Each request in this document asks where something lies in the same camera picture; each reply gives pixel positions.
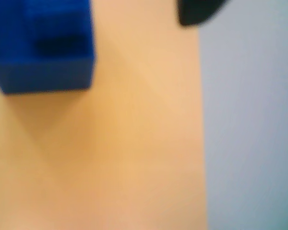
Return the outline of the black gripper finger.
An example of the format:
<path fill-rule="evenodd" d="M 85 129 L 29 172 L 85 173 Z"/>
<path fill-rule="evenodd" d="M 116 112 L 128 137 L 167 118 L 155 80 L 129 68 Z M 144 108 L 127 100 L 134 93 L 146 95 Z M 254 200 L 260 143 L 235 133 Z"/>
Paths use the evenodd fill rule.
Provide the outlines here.
<path fill-rule="evenodd" d="M 212 19 L 228 0 L 177 0 L 181 26 L 200 26 Z"/>

